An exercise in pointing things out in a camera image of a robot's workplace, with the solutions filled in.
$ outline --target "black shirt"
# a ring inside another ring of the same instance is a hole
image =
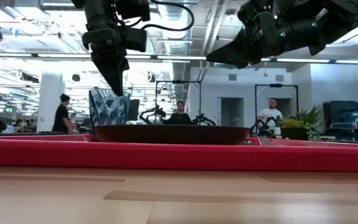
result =
[[[182,125],[193,124],[190,117],[186,113],[183,113],[183,114],[174,113],[171,115],[171,117],[169,119],[162,121],[162,123],[163,124],[182,124]]]
[[[68,133],[68,128],[63,121],[63,118],[68,119],[68,111],[64,105],[59,105],[55,114],[55,124],[53,124],[52,131],[60,131]]]

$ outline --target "white t-shirt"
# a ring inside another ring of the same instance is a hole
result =
[[[276,119],[277,116],[280,116],[280,118],[283,118],[283,115],[281,114],[281,112],[278,109],[270,109],[270,108],[263,109],[259,113],[259,116],[263,117],[262,121],[265,123],[266,123],[267,118],[269,118],[269,117],[273,117],[274,119]],[[276,124],[274,123],[274,121],[269,121],[267,123],[267,125],[269,126],[270,129],[274,129],[274,127],[276,127]]]

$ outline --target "wooden table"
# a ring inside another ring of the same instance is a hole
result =
[[[0,224],[358,224],[358,174],[0,167]]]

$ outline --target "man in white t-shirt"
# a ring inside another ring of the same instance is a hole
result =
[[[263,109],[259,113],[258,120],[261,119],[263,122],[266,123],[266,120],[269,117],[273,117],[274,119],[276,119],[277,116],[279,116],[280,119],[282,119],[283,115],[281,114],[281,112],[278,109],[276,109],[276,106],[277,106],[277,100],[275,98],[271,98],[268,102],[268,108]],[[267,125],[269,126],[270,130],[274,129],[274,127],[276,126],[274,121],[269,121],[267,123]]]

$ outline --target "brown bowl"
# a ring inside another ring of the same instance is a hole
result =
[[[242,144],[249,128],[201,125],[102,125],[95,127],[103,142],[156,144]]]

